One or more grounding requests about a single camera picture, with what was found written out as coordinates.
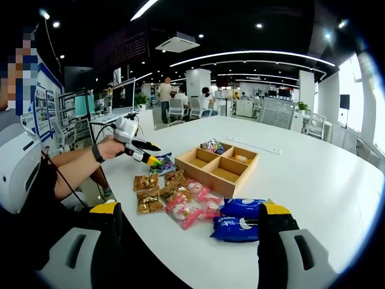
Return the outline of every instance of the wall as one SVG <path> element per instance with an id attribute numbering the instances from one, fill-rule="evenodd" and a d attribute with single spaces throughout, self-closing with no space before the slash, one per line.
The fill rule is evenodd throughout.
<path id="1" fill-rule="evenodd" d="M 202 88 L 211 87 L 211 72 L 206 69 L 191 69 L 186 71 L 187 96 L 200 96 Z"/>
<path id="2" fill-rule="evenodd" d="M 314 110 L 314 74 L 308 71 L 300 70 L 300 101 Z"/>
<path id="3" fill-rule="evenodd" d="M 339 72 L 330 75 L 318 84 L 318 114 L 331 123 L 338 121 Z"/>

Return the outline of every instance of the wooden tray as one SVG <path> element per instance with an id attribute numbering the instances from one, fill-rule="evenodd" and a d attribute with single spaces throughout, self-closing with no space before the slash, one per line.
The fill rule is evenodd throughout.
<path id="1" fill-rule="evenodd" d="M 234 197 L 257 165 L 259 154 L 221 143 L 226 151 L 222 155 L 201 148 L 191 149 L 175 158 L 179 170 L 189 178 L 207 185 L 225 197 Z M 251 160 L 244 164 L 234 159 L 243 155 Z"/>

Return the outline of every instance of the hand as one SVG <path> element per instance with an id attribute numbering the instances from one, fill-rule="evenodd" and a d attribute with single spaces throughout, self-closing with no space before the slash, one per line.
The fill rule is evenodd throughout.
<path id="1" fill-rule="evenodd" d="M 101 143 L 98 144 L 100 154 L 104 160 L 114 158 L 119 152 L 123 152 L 125 146 L 114 140 L 112 135 L 107 136 Z"/>

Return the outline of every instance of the man standing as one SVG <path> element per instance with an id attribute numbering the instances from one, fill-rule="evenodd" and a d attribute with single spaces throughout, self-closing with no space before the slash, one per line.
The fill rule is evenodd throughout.
<path id="1" fill-rule="evenodd" d="M 167 77 L 164 82 L 159 87 L 159 92 L 161 95 L 161 105 L 162 105 L 162 121 L 163 123 L 168 123 L 166 111 L 169 109 L 170 93 L 171 93 L 171 78 Z"/>

